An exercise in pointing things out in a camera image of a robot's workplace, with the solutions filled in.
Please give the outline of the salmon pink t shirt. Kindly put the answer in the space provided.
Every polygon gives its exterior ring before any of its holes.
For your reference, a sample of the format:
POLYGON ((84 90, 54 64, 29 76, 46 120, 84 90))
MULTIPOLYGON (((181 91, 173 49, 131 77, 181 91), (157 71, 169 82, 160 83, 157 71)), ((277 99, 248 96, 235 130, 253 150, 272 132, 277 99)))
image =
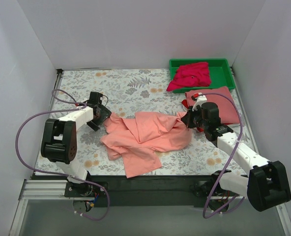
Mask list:
POLYGON ((112 114, 104 122, 107 134, 100 142, 109 160, 122 158, 127 178, 140 176, 162 167, 158 152, 180 150, 190 144, 192 131, 181 121, 184 114, 136 112, 134 118, 112 114))

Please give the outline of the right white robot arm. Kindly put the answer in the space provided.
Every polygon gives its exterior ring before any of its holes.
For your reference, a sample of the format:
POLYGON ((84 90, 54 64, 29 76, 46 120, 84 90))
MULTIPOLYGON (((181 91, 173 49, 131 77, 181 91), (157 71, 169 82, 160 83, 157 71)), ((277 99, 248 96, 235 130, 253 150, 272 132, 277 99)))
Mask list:
POLYGON ((247 175, 238 176, 227 168, 212 174, 212 182, 202 186, 207 193, 206 207, 214 194, 220 196, 225 192, 248 199, 259 212, 291 200, 284 164, 270 161, 242 143, 239 135, 221 122, 215 103, 190 106, 181 120, 188 128, 201 130, 208 141, 228 154, 247 175))

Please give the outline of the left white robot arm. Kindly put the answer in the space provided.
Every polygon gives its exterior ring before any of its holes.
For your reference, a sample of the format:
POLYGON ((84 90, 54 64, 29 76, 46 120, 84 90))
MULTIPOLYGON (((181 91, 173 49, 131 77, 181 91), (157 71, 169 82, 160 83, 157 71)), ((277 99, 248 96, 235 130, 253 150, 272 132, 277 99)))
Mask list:
POLYGON ((77 131, 87 125, 98 131, 111 111, 102 104, 103 94, 91 92, 89 99, 76 111, 58 119, 49 118, 45 122, 41 143, 41 156, 56 163, 67 175, 68 181, 76 183, 76 191, 83 197, 92 193, 93 185, 77 154, 77 131))

